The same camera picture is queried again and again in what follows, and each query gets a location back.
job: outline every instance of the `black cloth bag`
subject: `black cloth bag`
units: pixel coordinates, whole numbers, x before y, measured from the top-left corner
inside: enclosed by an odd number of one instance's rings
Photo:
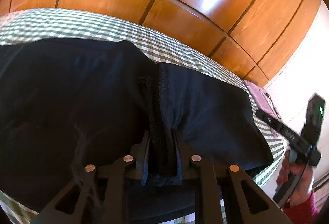
[[[173,130],[201,156],[250,175],[273,162],[242,89],[156,64],[128,41],[44,39],[0,47],[0,190],[41,211],[72,178],[77,148],[82,165],[111,164],[152,129],[150,115],[161,125],[151,169],[162,177],[177,169]],[[193,190],[161,185],[130,190],[132,222],[193,212]]]

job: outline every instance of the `white wall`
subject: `white wall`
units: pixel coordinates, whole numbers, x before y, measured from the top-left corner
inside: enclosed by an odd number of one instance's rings
[[[311,96],[316,92],[326,100],[315,179],[329,172],[329,11],[323,1],[300,46],[265,88],[283,122],[298,133]]]

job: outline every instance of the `black plastic mount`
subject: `black plastic mount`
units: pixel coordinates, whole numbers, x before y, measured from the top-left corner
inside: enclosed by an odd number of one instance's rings
[[[196,155],[189,144],[182,141],[179,134],[174,134],[179,149],[183,185],[198,186],[195,193],[195,223],[221,224],[222,211],[218,186],[220,186],[226,221],[228,224],[291,224],[291,221],[281,212],[278,206],[257,186],[248,174],[237,165],[229,167],[213,164],[208,158],[192,160]],[[96,168],[92,172],[83,171],[83,183],[78,202],[72,214],[56,209],[56,205],[75,186],[71,181],[54,199],[37,215],[31,224],[81,224],[87,203],[88,194],[92,191],[92,183],[98,179],[107,179],[105,198],[103,201],[103,224],[127,224],[127,201],[124,195],[126,186],[141,184],[143,163],[149,145],[149,134],[145,132],[141,144],[131,149],[131,161],[123,158],[113,164]]]
[[[321,153],[317,150],[316,145],[321,133],[324,107],[325,100],[317,94],[310,99],[307,105],[306,123],[301,131],[301,135],[298,135],[295,131],[264,111],[258,110],[256,112],[256,116],[259,119],[288,140],[290,146],[289,162],[305,165],[302,174],[295,175],[289,172],[287,182],[276,189],[273,200],[280,208],[289,200],[306,168],[308,166],[316,167],[320,161]]]

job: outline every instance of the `metal rivet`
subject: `metal rivet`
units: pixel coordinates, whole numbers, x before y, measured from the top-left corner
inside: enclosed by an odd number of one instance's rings
[[[123,160],[125,162],[131,162],[132,160],[134,160],[134,157],[132,157],[131,155],[126,155]]]
[[[87,172],[93,172],[95,170],[95,166],[94,165],[86,165],[85,167]]]
[[[191,159],[194,162],[200,162],[202,158],[200,155],[195,154],[195,155],[192,155]]]
[[[239,167],[237,165],[230,165],[230,170],[233,172],[238,172],[239,171]]]

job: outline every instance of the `green gingham tablecloth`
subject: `green gingham tablecloth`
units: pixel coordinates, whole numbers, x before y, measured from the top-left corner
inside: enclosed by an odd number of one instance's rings
[[[51,37],[85,38],[107,41],[129,40],[156,62],[174,63],[244,89],[250,97],[254,121],[272,151],[274,162],[254,181],[262,186],[277,168],[286,150],[281,138],[255,117],[257,105],[244,82],[235,74],[178,40],[122,19],[92,12],[65,9],[30,9],[0,18],[0,45],[12,45]],[[0,205],[13,223],[29,224],[37,214],[0,191]],[[225,219],[223,201],[222,213]],[[194,223],[194,214],[166,224]]]

